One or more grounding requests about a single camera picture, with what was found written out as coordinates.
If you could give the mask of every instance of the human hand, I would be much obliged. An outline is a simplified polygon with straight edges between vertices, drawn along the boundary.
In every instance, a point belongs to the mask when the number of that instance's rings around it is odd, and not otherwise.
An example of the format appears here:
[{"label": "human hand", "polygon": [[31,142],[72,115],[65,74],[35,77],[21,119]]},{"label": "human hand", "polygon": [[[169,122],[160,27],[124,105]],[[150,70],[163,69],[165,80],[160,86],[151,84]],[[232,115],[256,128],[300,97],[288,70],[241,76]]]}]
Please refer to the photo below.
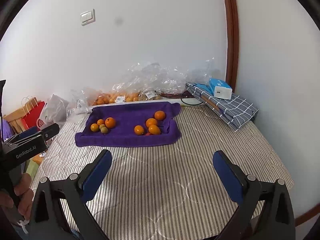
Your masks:
[{"label": "human hand", "polygon": [[[26,220],[30,219],[32,198],[34,195],[30,185],[30,175],[28,173],[23,173],[19,184],[14,187],[15,194],[17,196],[22,196],[18,206],[18,212],[24,216]],[[12,208],[14,205],[12,198],[2,191],[0,191],[0,205],[8,208]]]}]

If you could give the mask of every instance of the quilted fabric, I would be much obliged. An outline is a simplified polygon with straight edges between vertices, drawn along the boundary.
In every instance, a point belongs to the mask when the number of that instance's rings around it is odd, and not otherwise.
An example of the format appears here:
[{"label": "quilted fabric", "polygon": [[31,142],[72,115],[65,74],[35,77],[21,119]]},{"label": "quilted fabric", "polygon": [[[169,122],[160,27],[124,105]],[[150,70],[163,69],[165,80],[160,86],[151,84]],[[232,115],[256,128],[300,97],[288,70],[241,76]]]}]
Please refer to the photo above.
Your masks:
[{"label": "quilted fabric", "polygon": [[[251,122],[236,133],[206,106],[182,107],[175,120],[179,140],[156,147],[115,148],[75,145],[75,133],[89,115],[66,123],[51,144],[32,184],[41,177],[65,179],[79,173],[104,148],[113,163],[94,199],[87,203],[109,239],[204,239],[217,235],[237,204],[228,197],[215,169],[212,154],[223,150],[246,174],[274,182],[293,181],[280,158]],[[67,220],[77,229],[66,201]],[[257,205],[254,217],[261,212]]]}]

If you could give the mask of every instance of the metal bolt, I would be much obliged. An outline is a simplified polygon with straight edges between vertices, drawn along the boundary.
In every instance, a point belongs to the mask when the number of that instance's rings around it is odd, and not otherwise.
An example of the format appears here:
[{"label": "metal bolt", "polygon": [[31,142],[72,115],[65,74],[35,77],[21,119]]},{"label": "metal bolt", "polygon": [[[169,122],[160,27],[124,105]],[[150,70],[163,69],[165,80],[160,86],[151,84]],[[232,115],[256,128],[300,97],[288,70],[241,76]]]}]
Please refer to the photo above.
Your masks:
[{"label": "metal bolt", "polygon": [[256,180],[256,177],[255,177],[254,175],[252,175],[252,174],[249,174],[249,175],[247,176],[247,178],[248,178],[248,180],[250,180],[250,181],[255,181],[255,180]]},{"label": "metal bolt", "polygon": [[45,183],[47,181],[47,178],[46,177],[42,177],[41,179],[40,179],[40,182],[41,183]]},{"label": "metal bolt", "polygon": [[280,185],[284,185],[284,180],[283,180],[283,179],[278,179],[278,183],[279,183]]},{"label": "metal bolt", "polygon": [[77,179],[78,178],[78,174],[76,174],[76,173],[72,173],[70,176],[69,176],[69,179],[71,179],[71,180],[75,180],[75,179]]}]

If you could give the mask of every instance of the white wall switch plate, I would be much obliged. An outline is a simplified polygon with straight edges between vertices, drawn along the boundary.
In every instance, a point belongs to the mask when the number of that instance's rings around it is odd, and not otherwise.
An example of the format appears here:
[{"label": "white wall switch plate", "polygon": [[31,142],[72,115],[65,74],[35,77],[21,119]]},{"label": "white wall switch plate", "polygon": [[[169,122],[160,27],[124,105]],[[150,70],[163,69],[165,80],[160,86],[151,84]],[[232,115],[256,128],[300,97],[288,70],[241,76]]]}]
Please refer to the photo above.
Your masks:
[{"label": "white wall switch plate", "polygon": [[96,21],[96,15],[95,15],[94,9],[92,9],[92,11],[86,11],[80,14],[80,22],[82,26],[87,25],[89,23],[93,23],[95,21]]}]

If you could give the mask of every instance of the bed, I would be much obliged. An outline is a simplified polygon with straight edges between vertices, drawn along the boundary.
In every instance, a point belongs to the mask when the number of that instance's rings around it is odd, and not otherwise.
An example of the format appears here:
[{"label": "bed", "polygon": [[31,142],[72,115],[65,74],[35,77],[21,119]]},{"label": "bed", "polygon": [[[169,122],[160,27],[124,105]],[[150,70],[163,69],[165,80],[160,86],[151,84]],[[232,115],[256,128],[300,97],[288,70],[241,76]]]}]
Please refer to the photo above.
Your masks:
[{"label": "bed", "polygon": [[[94,199],[87,203],[109,239],[205,239],[226,225],[237,204],[228,197],[212,154],[223,150],[246,174],[274,182],[282,178],[290,190],[293,180],[279,156],[253,122],[234,132],[207,106],[186,106],[175,117],[181,138],[157,147],[77,147],[75,134],[89,114],[66,123],[51,144],[32,184],[65,179],[79,173],[104,148],[113,156],[111,168]],[[253,217],[260,214],[259,202]],[[62,206],[76,229],[65,200]]]}]

